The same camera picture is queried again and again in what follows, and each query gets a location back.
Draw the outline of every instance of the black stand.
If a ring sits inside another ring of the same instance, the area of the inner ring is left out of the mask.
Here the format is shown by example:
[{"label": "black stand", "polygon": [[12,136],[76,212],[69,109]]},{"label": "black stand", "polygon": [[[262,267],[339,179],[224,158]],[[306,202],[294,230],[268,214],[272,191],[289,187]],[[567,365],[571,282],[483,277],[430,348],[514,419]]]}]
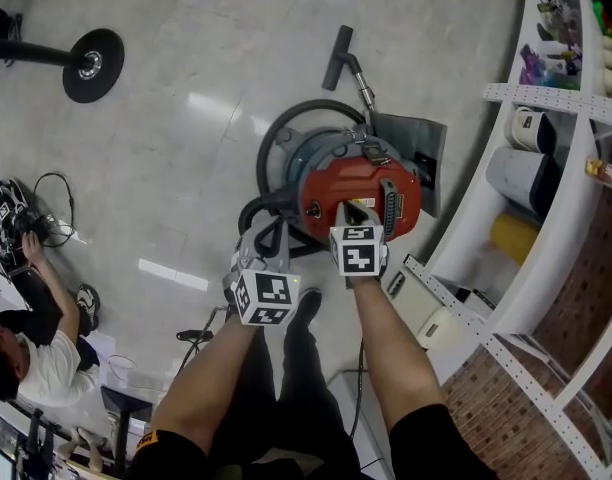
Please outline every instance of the black stand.
[{"label": "black stand", "polygon": [[131,416],[135,419],[150,422],[153,404],[124,395],[118,391],[102,386],[104,407],[110,412],[119,413],[119,427],[115,435],[115,470],[113,475],[121,478],[126,466],[126,440]]},{"label": "black stand", "polygon": [[124,43],[112,30],[100,28],[82,37],[70,52],[0,39],[0,59],[63,66],[62,81],[70,99],[92,103],[105,96],[124,67]]}]

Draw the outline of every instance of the man in white shirt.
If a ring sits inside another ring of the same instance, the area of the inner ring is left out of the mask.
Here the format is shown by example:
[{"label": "man in white shirt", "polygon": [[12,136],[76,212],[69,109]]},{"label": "man in white shirt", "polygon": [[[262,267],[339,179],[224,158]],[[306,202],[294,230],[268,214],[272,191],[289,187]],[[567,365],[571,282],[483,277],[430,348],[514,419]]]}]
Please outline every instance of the man in white shirt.
[{"label": "man in white shirt", "polygon": [[35,404],[74,405],[94,389],[99,364],[78,371],[81,358],[76,343],[80,310],[44,256],[35,233],[24,235],[22,248],[29,264],[46,283],[62,316],[52,341],[46,346],[36,346],[24,334],[15,335],[0,326],[0,400],[12,400],[19,393]]}]

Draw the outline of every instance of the hand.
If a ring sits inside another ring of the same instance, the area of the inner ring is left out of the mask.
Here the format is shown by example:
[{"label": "hand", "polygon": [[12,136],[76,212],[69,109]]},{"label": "hand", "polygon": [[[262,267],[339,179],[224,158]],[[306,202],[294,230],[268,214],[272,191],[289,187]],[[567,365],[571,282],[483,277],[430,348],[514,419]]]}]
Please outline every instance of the hand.
[{"label": "hand", "polygon": [[46,262],[42,244],[39,243],[39,238],[37,238],[37,234],[34,231],[24,233],[22,237],[22,251],[24,251],[24,256],[26,256],[28,262],[36,267]]}]

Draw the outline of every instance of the stand base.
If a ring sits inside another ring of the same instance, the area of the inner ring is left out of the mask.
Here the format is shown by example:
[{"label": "stand base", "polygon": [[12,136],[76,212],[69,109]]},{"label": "stand base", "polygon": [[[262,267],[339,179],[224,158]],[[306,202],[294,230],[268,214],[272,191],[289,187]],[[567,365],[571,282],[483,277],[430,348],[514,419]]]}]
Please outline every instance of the stand base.
[{"label": "stand base", "polygon": [[65,67],[64,90],[77,103],[92,103],[110,91],[124,66],[124,43],[112,30],[100,28],[82,37],[71,53],[87,57],[94,64],[89,70]]}]

